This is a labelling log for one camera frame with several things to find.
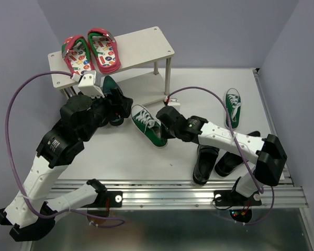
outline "white shoelace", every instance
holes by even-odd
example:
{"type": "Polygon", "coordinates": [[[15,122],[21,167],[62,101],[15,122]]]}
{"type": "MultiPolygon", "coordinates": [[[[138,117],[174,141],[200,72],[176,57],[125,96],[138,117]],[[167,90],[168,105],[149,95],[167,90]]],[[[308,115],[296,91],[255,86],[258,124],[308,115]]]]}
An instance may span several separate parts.
{"type": "Polygon", "coordinates": [[[158,123],[157,119],[153,119],[150,114],[146,110],[141,110],[140,114],[136,117],[136,119],[145,124],[144,133],[147,128],[152,128],[155,125],[155,122],[158,123]]]}
{"type": "Polygon", "coordinates": [[[239,107],[241,107],[241,103],[239,102],[239,96],[229,94],[228,95],[229,101],[231,102],[231,106],[233,108],[231,119],[233,120],[237,114],[237,111],[239,110],[239,107]]]}

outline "shoe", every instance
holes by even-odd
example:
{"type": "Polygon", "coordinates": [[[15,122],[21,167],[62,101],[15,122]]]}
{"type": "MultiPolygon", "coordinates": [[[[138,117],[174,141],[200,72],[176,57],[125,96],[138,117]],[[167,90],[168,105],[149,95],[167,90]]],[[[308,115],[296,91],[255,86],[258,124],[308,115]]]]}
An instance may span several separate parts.
{"type": "Polygon", "coordinates": [[[161,123],[155,119],[149,111],[140,105],[131,108],[131,119],[154,146],[163,148],[167,145],[167,140],[161,138],[161,123]]]}
{"type": "Polygon", "coordinates": [[[88,44],[103,74],[114,72],[121,67],[117,43],[109,31],[100,28],[91,29],[88,32],[88,44]]]}
{"type": "Polygon", "coordinates": [[[62,45],[62,58],[70,72],[84,75],[86,71],[94,70],[91,53],[82,35],[69,37],[62,45]]]}
{"type": "MultiPolygon", "coordinates": [[[[260,137],[261,133],[259,131],[254,131],[249,134],[249,136],[260,137]]],[[[234,169],[241,165],[243,160],[240,156],[226,152],[225,155],[219,160],[219,162],[215,165],[215,172],[221,177],[226,177],[230,175],[234,169]]]]}
{"type": "Polygon", "coordinates": [[[206,184],[211,171],[213,171],[215,161],[219,156],[220,149],[208,146],[199,145],[197,149],[197,162],[193,170],[193,181],[196,184],[206,184]]]}
{"type": "MultiPolygon", "coordinates": [[[[106,76],[104,78],[104,83],[103,83],[103,86],[101,88],[104,95],[107,96],[108,94],[111,94],[110,90],[113,88],[118,88],[120,90],[121,94],[123,94],[121,88],[118,86],[118,84],[115,82],[115,80],[112,79],[111,76],[106,76]]],[[[109,124],[111,126],[117,127],[117,126],[122,125],[124,121],[125,121],[124,118],[121,118],[120,116],[118,116],[117,119],[110,121],[109,124]]]]}
{"type": "MultiPolygon", "coordinates": [[[[231,127],[235,129],[240,122],[241,97],[235,88],[230,88],[226,93],[225,104],[231,120],[231,127]]],[[[228,128],[228,119],[226,118],[226,127],[228,128]]]]}

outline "shelf top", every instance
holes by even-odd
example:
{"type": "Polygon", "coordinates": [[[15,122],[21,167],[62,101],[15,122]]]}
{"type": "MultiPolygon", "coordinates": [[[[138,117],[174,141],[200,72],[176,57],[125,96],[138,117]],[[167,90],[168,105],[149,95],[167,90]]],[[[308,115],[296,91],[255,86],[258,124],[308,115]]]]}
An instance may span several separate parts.
{"type": "MultiPolygon", "coordinates": [[[[159,27],[135,31],[117,36],[115,39],[118,46],[121,67],[111,74],[162,59],[171,58],[174,55],[174,50],[159,27]]],[[[92,55],[91,58],[97,69],[94,56],[92,55]]],[[[48,60],[51,71],[70,72],[68,66],[62,59],[61,51],[50,53],[48,55],[48,60]]],[[[67,76],[59,74],[52,75],[52,83],[53,87],[56,89],[63,89],[77,84],[67,76]]]]}

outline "screw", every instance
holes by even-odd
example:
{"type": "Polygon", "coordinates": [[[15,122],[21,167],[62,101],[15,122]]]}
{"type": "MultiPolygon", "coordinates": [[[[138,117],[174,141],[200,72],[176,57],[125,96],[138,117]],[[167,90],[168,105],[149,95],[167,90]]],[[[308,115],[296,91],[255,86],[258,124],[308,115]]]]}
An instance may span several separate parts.
{"type": "Polygon", "coordinates": [[[255,193],[255,194],[253,195],[253,199],[254,199],[255,201],[260,201],[260,200],[261,200],[261,196],[260,196],[258,193],[255,193]]]}
{"type": "Polygon", "coordinates": [[[117,203],[120,203],[120,202],[122,201],[121,195],[116,195],[116,196],[115,196],[115,201],[116,201],[117,203]]]}

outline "green sneaker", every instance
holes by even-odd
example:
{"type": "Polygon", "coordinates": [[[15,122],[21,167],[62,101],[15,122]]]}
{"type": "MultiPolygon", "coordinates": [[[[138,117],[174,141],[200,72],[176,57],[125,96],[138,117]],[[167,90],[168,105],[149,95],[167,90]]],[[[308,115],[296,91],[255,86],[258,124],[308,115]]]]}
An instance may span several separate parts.
{"type": "MultiPolygon", "coordinates": [[[[115,80],[112,79],[111,76],[106,76],[104,78],[104,83],[103,83],[103,86],[101,88],[102,88],[102,91],[104,92],[105,95],[111,94],[110,89],[112,89],[112,88],[118,88],[120,90],[120,92],[122,93],[121,88],[118,86],[118,84],[115,82],[115,80]]],[[[120,116],[118,116],[117,119],[110,121],[109,124],[113,127],[117,127],[117,126],[122,125],[124,120],[125,120],[124,118],[121,118],[120,116]]]]}
{"type": "Polygon", "coordinates": [[[158,148],[167,145],[167,140],[161,138],[160,121],[154,119],[149,111],[140,105],[131,108],[131,118],[137,128],[158,148]]]}
{"type": "MultiPolygon", "coordinates": [[[[230,88],[226,93],[225,104],[231,120],[231,127],[235,129],[240,122],[241,113],[241,97],[235,88],[230,88]]],[[[228,119],[226,118],[226,127],[228,127],[228,119]]]]}

